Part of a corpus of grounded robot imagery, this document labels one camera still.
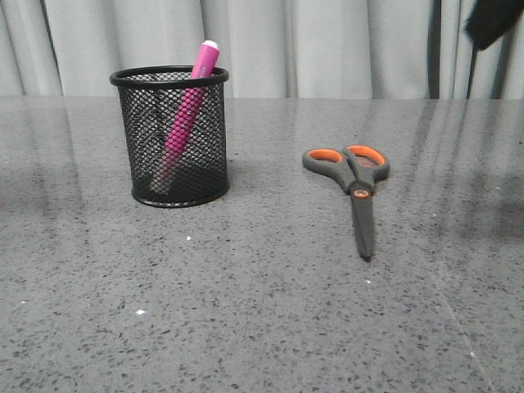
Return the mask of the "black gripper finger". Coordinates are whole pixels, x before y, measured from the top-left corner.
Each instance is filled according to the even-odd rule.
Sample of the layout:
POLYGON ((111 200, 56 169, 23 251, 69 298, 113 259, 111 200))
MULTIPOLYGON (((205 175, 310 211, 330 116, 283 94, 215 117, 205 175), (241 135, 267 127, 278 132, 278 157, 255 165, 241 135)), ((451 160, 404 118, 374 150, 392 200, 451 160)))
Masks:
POLYGON ((522 0, 477 0, 466 24, 473 47, 486 50, 517 23, 522 13, 522 0))

